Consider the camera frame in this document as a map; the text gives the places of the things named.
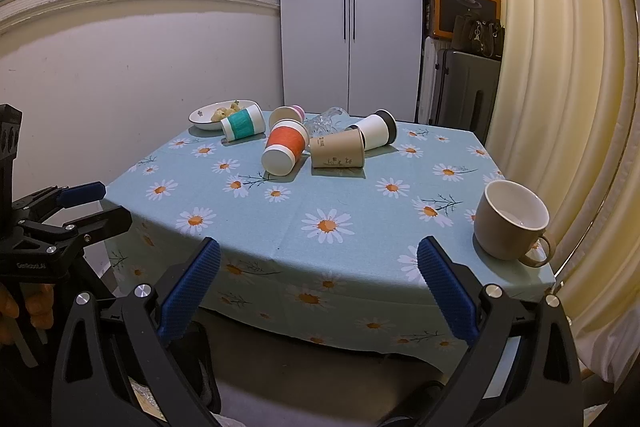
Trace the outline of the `person's hand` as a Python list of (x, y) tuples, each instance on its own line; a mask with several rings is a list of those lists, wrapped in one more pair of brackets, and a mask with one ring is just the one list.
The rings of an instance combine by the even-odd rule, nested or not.
[[(30, 323), (36, 329), (50, 329), (54, 322), (53, 317), (54, 294), (53, 286), (41, 284), (38, 291), (25, 299), (25, 306), (30, 316)], [(21, 311), (9, 291), (1, 286), (0, 293), (0, 341), (2, 345), (10, 345), (14, 339), (9, 331), (8, 320), (17, 319)]]

